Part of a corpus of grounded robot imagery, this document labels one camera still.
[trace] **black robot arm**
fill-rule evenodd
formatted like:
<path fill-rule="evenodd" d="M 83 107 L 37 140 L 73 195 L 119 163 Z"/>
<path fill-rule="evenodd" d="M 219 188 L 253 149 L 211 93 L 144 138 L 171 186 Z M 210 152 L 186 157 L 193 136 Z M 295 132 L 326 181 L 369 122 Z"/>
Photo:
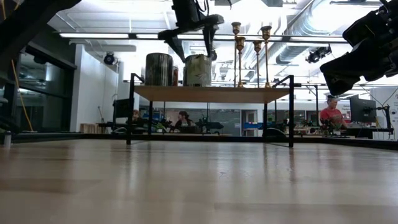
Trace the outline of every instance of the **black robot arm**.
<path fill-rule="evenodd" d="M 11 59 L 18 55 L 58 11 L 69 9 L 80 1 L 25 0 L 0 23 L 0 70 L 7 70 Z"/>
<path fill-rule="evenodd" d="M 332 95 L 352 89 L 361 76 L 371 82 L 398 73 L 398 0 L 381 2 L 344 31 L 352 51 L 320 67 Z"/>
<path fill-rule="evenodd" d="M 175 11 L 176 26 L 178 28 L 159 32 L 158 39 L 164 40 L 185 62 L 182 43 L 177 36 L 190 31 L 202 30 L 207 54 L 210 57 L 213 48 L 213 38 L 216 30 L 218 30 L 217 25 L 224 23 L 224 18 L 217 14 L 205 16 L 200 12 L 198 3 L 195 0 L 173 0 L 172 9 Z"/>

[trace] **candlestick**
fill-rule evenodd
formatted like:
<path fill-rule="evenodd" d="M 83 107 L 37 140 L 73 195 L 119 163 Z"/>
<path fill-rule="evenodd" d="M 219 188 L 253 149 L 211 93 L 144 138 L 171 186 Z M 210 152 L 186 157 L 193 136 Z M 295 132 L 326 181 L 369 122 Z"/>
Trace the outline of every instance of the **candlestick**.
<path fill-rule="evenodd" d="M 260 88 L 260 65 L 259 65 L 259 52 L 261 50 L 262 40 L 253 41 L 254 51 L 256 52 L 257 57 L 257 87 Z"/>
<path fill-rule="evenodd" d="M 241 23 L 240 22 L 233 22 L 232 23 L 232 33 L 237 38 L 239 32 L 241 31 Z M 234 87 L 236 87 L 236 42 L 234 46 Z"/>
<path fill-rule="evenodd" d="M 244 41 L 246 38 L 244 37 L 236 37 L 235 38 L 235 43 L 236 43 L 236 50 L 238 50 L 239 54 L 239 83 L 238 87 L 243 87 L 243 82 L 242 82 L 242 50 L 244 48 Z"/>
<path fill-rule="evenodd" d="M 264 39 L 264 42 L 266 43 L 266 88 L 270 88 L 271 85 L 269 84 L 269 79 L 268 79 L 268 39 L 271 37 L 271 26 L 264 26 L 261 27 L 261 32 L 262 32 L 262 38 Z"/>

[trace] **wooden table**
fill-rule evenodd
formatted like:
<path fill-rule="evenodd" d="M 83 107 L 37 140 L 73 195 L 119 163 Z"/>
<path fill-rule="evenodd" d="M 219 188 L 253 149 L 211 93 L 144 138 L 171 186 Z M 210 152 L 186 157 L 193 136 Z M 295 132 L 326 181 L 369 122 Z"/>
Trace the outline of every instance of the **wooden table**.
<path fill-rule="evenodd" d="M 289 94 L 285 88 L 135 86 L 149 101 L 197 103 L 270 103 Z"/>

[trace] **metal canister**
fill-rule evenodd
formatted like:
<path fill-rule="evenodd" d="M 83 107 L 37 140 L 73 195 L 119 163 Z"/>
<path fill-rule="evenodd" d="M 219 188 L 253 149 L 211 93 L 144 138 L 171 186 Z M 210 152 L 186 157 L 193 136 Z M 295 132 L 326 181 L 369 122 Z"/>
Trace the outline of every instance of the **metal canister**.
<path fill-rule="evenodd" d="M 211 59 L 205 55 L 187 57 L 183 83 L 186 86 L 211 86 Z"/>
<path fill-rule="evenodd" d="M 178 86 L 178 67 L 173 66 L 173 86 Z"/>
<path fill-rule="evenodd" d="M 146 57 L 145 85 L 171 86 L 173 58 L 168 54 L 151 53 Z"/>

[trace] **black metal table frame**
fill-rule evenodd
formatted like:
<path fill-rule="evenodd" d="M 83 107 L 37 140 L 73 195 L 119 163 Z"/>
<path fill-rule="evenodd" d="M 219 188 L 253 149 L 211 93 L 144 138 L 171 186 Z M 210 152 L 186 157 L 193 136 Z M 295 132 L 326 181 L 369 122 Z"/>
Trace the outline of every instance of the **black metal table frame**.
<path fill-rule="evenodd" d="M 131 73 L 131 79 L 130 79 L 130 93 L 129 93 L 129 108 L 130 108 L 130 114 L 129 117 L 127 118 L 127 134 L 126 134 L 126 143 L 127 145 L 131 144 L 132 140 L 132 134 L 131 134 L 131 124 L 132 124 L 132 113 L 134 109 L 134 92 L 135 92 L 135 85 L 134 85 L 134 79 L 138 78 L 141 82 L 144 83 L 144 80 L 139 77 L 135 73 Z M 286 80 L 289 80 L 289 147 L 294 146 L 294 76 L 293 75 L 288 75 L 278 83 L 272 86 L 272 88 L 276 88 L 277 86 L 281 84 L 286 84 L 284 83 Z M 152 136 L 152 110 L 154 107 L 154 102 L 150 101 L 149 102 L 149 120 L 148 120 L 148 138 Z M 262 134 L 262 141 L 267 142 L 267 135 L 266 135 L 266 129 L 267 129 L 267 110 L 268 110 L 268 102 L 264 103 L 264 111 L 263 111 L 263 134 Z"/>

